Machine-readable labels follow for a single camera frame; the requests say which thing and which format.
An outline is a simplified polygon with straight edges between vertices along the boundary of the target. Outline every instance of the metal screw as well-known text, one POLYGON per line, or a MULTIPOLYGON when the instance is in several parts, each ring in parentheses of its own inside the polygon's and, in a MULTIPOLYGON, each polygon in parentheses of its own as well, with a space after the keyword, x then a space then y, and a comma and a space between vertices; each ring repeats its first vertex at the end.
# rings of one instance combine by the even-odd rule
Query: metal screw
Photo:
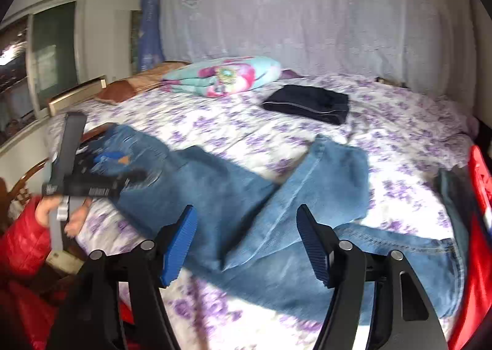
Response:
POLYGON ((99 260, 102 257, 102 250, 94 250, 89 254, 89 257, 93 260, 99 260))
POLYGON ((154 242, 153 240, 144 240, 141 244, 140 244, 140 248, 142 250, 151 250, 153 249, 154 247, 154 242))
POLYGON ((339 243, 339 247, 342 250, 349 251, 351 250, 354 246, 348 241, 348 240, 341 240, 339 243))
POLYGON ((391 257, 393 257, 395 260, 402 261, 403 260, 403 253, 399 250, 393 250, 391 252, 391 257))

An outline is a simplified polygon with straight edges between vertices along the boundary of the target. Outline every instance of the sheer curtain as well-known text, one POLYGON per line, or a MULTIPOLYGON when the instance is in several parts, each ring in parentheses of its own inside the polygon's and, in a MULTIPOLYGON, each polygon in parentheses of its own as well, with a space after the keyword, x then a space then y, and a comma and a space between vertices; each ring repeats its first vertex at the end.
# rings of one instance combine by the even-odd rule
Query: sheer curtain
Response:
POLYGON ((471 108, 469 0, 161 0, 170 60, 266 55, 302 74, 362 73, 471 108))

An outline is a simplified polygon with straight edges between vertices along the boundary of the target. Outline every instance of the pink floral pattern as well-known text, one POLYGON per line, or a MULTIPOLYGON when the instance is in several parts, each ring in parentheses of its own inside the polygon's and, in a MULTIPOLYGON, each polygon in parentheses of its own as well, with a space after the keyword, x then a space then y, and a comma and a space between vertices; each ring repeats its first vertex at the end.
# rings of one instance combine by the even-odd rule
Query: pink floral pattern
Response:
MULTIPOLYGON (((362 76, 327 74, 274 82, 227 98, 153 90, 117 106, 91 100, 77 109, 88 114, 87 130, 110 121, 129 124, 172 149, 200 145, 278 182, 292 172, 318 134, 362 147, 370 162, 371 202, 367 216, 358 223, 434 239, 453 236, 432 178, 439 168, 464 166, 472 142, 466 134, 466 117, 446 98, 432 100, 362 76), (287 83, 349 93, 346 124, 332 126, 260 107, 287 83)), ((62 121, 63 116, 54 117, 49 127, 52 152, 62 121)), ((93 203, 78 236, 87 251, 103 249, 107 254, 128 251, 141 240, 106 200, 93 203)), ((298 321, 228 296, 186 270, 161 293, 186 349, 310 349, 320 328, 318 322, 298 321)), ((121 297, 129 301, 124 284, 121 297)), ((446 321, 445 329, 451 323, 446 321)))

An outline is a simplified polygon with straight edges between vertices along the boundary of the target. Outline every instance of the red puffer jacket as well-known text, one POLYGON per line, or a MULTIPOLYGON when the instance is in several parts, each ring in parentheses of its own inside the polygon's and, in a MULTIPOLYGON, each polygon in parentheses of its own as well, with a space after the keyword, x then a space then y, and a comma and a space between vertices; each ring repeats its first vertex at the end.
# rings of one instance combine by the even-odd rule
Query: red puffer jacket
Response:
MULTIPOLYGON (((44 350, 57 308, 23 284, 29 282, 50 252, 49 230, 35 219, 41 198, 33 198, 0 237, 0 348, 44 350)), ((121 317, 133 323, 120 303, 121 317)))

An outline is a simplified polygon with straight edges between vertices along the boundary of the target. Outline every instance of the bed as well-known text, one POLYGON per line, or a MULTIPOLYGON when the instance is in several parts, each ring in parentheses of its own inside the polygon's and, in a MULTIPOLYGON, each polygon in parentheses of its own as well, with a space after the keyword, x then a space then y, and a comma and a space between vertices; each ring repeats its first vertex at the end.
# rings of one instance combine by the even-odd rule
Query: bed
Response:
MULTIPOLYGON (((400 233, 453 237, 450 220, 432 178, 439 168, 467 164, 472 144, 469 119, 447 98, 348 74, 281 80, 226 98, 208 99, 161 89, 118 105, 89 100, 75 109, 88 115, 86 130, 105 122, 128 124, 158 137, 172 149, 200 145, 261 176, 282 182, 317 134, 365 149, 370 162, 371 205, 358 223, 400 233), (319 86, 350 96, 351 111, 341 126, 268 112, 261 102, 285 84, 319 86)), ((56 151, 63 116, 52 118, 48 139, 56 151)), ((106 200, 95 201, 79 244, 107 254, 130 250, 142 237, 106 200)), ((128 288, 121 297, 129 302, 128 288)), ((312 348, 321 325, 299 321, 232 298, 183 270, 162 297, 182 348, 312 348)), ((452 317, 442 320, 449 333, 452 317)), ((355 349, 365 348, 368 327, 360 327, 355 349)))

